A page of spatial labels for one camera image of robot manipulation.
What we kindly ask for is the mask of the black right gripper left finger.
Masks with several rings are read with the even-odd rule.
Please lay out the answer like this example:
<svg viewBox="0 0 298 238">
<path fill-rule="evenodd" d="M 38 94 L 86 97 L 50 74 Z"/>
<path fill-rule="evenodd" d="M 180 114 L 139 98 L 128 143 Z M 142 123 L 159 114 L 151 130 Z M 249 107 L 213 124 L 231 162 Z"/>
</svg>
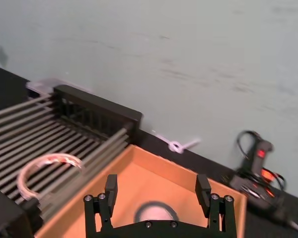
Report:
<svg viewBox="0 0 298 238">
<path fill-rule="evenodd" d="M 86 195 L 84 201 L 85 232 L 96 233 L 95 215 L 101 218 L 100 233 L 112 233 L 114 228 L 111 224 L 114 206 L 118 194 L 117 175 L 108 175 L 103 193 L 96 197 Z"/>
</svg>

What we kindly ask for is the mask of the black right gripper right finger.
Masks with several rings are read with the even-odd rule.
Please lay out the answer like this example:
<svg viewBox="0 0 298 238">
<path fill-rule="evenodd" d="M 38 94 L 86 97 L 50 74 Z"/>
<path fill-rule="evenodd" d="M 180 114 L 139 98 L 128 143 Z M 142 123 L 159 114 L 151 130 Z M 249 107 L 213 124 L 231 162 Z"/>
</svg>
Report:
<svg viewBox="0 0 298 238">
<path fill-rule="evenodd" d="M 196 195 L 204 216 L 208 219 L 210 233 L 235 233 L 234 199 L 212 193 L 206 175 L 196 176 Z"/>
</svg>

